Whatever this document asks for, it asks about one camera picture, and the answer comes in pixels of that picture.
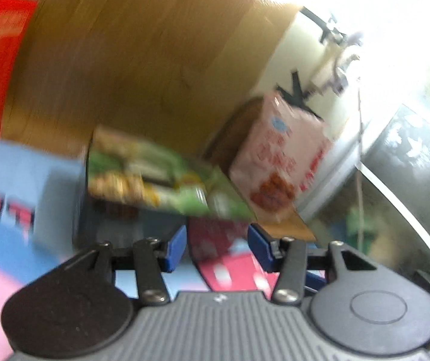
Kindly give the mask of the Peppa Pig blue cloth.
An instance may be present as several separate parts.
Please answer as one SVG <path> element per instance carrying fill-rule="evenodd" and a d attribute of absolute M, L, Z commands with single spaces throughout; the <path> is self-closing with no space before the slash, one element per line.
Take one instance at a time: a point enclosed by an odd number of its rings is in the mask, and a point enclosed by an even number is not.
<path fill-rule="evenodd" d="M 25 284 L 44 275 L 71 258 L 73 230 L 78 223 L 78 206 L 84 193 L 81 161 L 70 160 L 0 141 L 0 316 L 6 300 Z M 170 213 L 140 212 L 140 218 L 118 223 L 95 220 L 99 236 L 116 243 L 128 243 L 142 236 L 164 236 L 176 225 Z M 253 274 L 247 286 L 269 291 L 276 275 L 263 275 L 256 263 L 248 265 L 247 243 L 230 239 L 233 259 L 216 266 L 222 284 L 228 285 L 229 264 L 235 257 Z M 208 286 L 185 252 L 174 273 L 162 274 L 173 299 L 180 291 L 208 291 Z M 0 360 L 12 354 L 0 321 Z"/>

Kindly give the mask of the green pea snack packet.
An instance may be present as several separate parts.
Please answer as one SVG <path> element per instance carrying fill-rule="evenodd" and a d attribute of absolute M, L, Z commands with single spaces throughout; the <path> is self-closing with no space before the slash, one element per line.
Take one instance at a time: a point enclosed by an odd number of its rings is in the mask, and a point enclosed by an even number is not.
<path fill-rule="evenodd" d="M 98 126 L 86 158 L 89 197 L 114 207 L 248 221 L 255 214 L 216 165 Z"/>

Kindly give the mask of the wooden board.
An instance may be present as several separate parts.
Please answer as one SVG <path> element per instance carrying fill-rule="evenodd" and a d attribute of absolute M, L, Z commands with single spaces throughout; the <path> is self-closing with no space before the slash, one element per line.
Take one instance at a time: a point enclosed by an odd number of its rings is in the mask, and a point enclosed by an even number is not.
<path fill-rule="evenodd" d="M 265 0 L 36 0 L 1 134 L 75 156 L 97 125 L 194 153 L 297 13 Z"/>

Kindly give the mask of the white power strip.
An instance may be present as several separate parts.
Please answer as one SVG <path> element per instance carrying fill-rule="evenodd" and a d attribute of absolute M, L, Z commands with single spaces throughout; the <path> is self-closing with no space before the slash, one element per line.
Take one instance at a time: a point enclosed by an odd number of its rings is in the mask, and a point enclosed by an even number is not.
<path fill-rule="evenodd" d="M 329 90 L 337 96 L 343 94 L 349 85 L 349 66 L 360 60 L 358 47 L 361 46 L 361 38 L 361 33 L 327 35 L 324 53 L 310 77 L 306 90 L 308 94 L 324 94 Z"/>

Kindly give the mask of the black wool box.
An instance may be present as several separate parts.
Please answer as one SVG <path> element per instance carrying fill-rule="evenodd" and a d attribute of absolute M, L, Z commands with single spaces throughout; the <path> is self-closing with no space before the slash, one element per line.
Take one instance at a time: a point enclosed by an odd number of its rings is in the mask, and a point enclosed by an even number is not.
<path fill-rule="evenodd" d="M 145 237 L 160 238 L 166 232 L 184 225 L 188 218 L 208 218 L 161 213 L 152 209 L 114 207 L 89 197 L 86 180 L 85 159 L 84 189 L 74 235 L 78 247 L 109 241 L 115 248 L 128 248 Z"/>

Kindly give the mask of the pink fried dough snack bag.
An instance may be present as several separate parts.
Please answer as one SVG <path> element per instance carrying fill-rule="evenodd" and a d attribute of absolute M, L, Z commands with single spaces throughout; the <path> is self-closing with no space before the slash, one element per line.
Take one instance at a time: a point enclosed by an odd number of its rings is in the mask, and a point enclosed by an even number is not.
<path fill-rule="evenodd" d="M 330 149 L 327 124 L 290 106 L 278 91 L 266 94 L 261 113 L 230 166 L 230 180 L 259 220 L 280 223 L 310 189 Z"/>

